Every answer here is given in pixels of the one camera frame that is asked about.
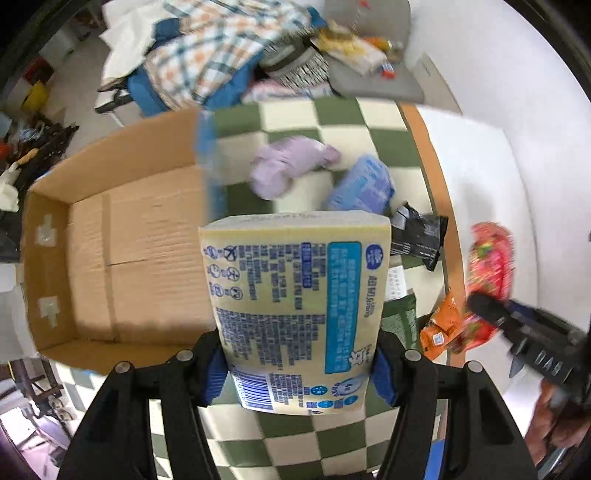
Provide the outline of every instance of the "hand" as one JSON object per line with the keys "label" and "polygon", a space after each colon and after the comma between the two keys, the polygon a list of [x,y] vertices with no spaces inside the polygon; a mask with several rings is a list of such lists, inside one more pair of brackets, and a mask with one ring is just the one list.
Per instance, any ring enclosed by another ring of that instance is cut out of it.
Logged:
{"label": "hand", "polygon": [[[530,428],[525,434],[525,443],[530,450],[532,460],[537,465],[547,453],[548,439],[546,438],[556,424],[556,414],[550,410],[550,399],[556,390],[546,380],[540,385],[541,393],[535,404],[534,416]],[[558,448],[569,448],[579,445],[591,426],[591,416],[576,417],[559,420],[556,424],[550,442]]]}

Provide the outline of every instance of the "packaged tissue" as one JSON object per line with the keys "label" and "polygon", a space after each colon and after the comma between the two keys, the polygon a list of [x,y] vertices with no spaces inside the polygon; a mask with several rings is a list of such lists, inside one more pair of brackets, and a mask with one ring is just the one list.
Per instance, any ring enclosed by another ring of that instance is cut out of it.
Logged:
{"label": "packaged tissue", "polygon": [[372,155],[362,155],[326,200],[329,210],[383,213],[395,193],[388,167]]}
{"label": "packaged tissue", "polygon": [[242,406],[291,415],[361,409],[384,303],[388,218],[235,216],[200,237]]}

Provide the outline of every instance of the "tape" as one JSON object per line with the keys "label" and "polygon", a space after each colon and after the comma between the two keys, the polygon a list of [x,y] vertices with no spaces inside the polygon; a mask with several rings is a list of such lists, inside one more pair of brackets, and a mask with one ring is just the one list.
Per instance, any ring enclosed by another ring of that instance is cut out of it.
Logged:
{"label": "tape", "polygon": [[57,327],[57,314],[60,313],[57,297],[42,297],[38,300],[38,304],[41,318],[47,317],[51,328]]}
{"label": "tape", "polygon": [[43,224],[37,227],[35,243],[43,247],[54,247],[57,242],[57,230],[51,228],[51,214],[43,217]]}

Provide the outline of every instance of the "green package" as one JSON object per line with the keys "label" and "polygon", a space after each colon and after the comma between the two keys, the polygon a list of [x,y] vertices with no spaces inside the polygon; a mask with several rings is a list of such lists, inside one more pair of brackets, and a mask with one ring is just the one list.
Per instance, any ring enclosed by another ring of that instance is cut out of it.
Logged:
{"label": "green package", "polygon": [[414,293],[398,300],[384,302],[380,327],[386,332],[394,333],[404,348],[422,351],[416,307]]}

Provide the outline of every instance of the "cardboard box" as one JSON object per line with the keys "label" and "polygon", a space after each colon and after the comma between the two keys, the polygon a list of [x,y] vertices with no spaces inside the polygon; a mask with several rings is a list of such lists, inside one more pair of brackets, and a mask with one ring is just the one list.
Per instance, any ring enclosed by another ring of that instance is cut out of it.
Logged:
{"label": "cardboard box", "polygon": [[43,355],[107,374],[122,360],[162,363],[215,327],[199,242],[210,220],[204,121],[195,109],[146,119],[32,186],[21,252]]}

